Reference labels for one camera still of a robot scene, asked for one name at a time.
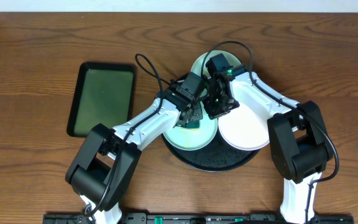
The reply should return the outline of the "light green plate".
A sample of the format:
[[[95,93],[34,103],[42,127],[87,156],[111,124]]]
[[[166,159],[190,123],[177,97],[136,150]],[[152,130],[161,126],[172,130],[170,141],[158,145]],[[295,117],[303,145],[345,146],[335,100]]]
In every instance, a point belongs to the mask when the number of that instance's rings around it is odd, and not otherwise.
[[[218,130],[218,121],[203,118],[199,129],[185,129],[175,126],[163,133],[163,137],[173,147],[184,151],[195,151],[207,146],[215,137]]]
[[[241,61],[232,53],[229,53],[227,51],[223,50],[214,50],[212,51],[206,58],[206,61],[208,61],[211,57],[223,54],[226,58],[226,60],[229,62],[230,65],[233,67],[236,67],[238,65],[241,65]],[[193,73],[196,73],[198,75],[201,75],[201,66],[203,63],[203,60],[206,56],[206,53],[199,56],[199,58],[194,62],[191,71]],[[224,83],[226,84],[226,91],[230,91],[230,94],[235,100],[240,101],[241,103],[247,104],[253,100],[254,93],[252,92],[252,87],[247,82],[247,78],[249,78],[249,73],[241,74],[239,76],[240,78],[245,78],[245,80],[226,80]]]

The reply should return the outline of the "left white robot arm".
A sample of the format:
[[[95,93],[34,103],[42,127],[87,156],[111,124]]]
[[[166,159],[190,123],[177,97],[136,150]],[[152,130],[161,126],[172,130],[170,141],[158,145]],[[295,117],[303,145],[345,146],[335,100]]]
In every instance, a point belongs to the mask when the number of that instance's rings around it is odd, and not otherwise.
[[[130,121],[113,128],[97,124],[91,129],[65,176],[85,202],[89,223],[120,221],[119,201],[143,149],[165,131],[187,122],[202,92],[202,87],[173,85]]]

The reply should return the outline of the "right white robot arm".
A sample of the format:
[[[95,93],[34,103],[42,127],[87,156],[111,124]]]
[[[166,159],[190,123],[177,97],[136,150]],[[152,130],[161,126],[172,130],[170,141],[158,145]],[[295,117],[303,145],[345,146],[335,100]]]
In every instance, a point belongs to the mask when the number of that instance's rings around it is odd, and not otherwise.
[[[284,178],[280,214],[289,223],[311,223],[318,183],[339,170],[339,156],[318,105],[299,103],[264,83],[255,72],[233,68],[204,76],[210,118],[228,118],[242,105],[266,126],[273,163]]]

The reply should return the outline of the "green yellow sponge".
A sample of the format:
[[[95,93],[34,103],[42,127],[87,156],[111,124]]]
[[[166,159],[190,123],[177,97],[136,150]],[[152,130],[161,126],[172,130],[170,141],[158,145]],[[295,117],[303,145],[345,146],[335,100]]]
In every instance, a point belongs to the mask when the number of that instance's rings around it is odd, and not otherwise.
[[[181,125],[182,128],[185,129],[199,129],[200,128],[200,122],[199,121],[193,121],[189,123],[185,123]]]

